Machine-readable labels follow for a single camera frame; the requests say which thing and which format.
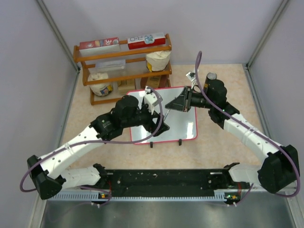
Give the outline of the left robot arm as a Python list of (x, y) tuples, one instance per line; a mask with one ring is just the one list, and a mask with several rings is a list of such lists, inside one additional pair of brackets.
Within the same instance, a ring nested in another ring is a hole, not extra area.
[(161, 101), (155, 93), (146, 94), (142, 102), (125, 95), (111, 111), (98, 116), (80, 134), (54, 152), (28, 158), (29, 175), (40, 198), (47, 200), (61, 190), (73, 187), (105, 187), (108, 173), (104, 166), (94, 164), (81, 169), (69, 169), (69, 166), (91, 150), (113, 143), (125, 128), (143, 126), (151, 137), (169, 130), (163, 115), (155, 111), (155, 106), (161, 105)]

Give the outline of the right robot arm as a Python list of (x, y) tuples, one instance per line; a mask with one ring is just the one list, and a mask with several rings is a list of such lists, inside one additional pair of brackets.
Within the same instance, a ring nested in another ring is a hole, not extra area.
[(298, 153), (295, 147), (282, 146), (266, 137), (251, 125), (226, 98), (227, 89), (222, 81), (208, 79), (202, 93), (190, 86), (166, 104), (167, 109), (188, 112), (192, 107), (208, 109), (211, 120), (223, 130), (237, 137), (261, 161), (261, 165), (233, 163), (226, 166), (222, 183), (233, 188), (239, 182), (258, 184), (272, 194), (278, 194), (293, 182), (297, 187), (291, 194), (300, 190)]

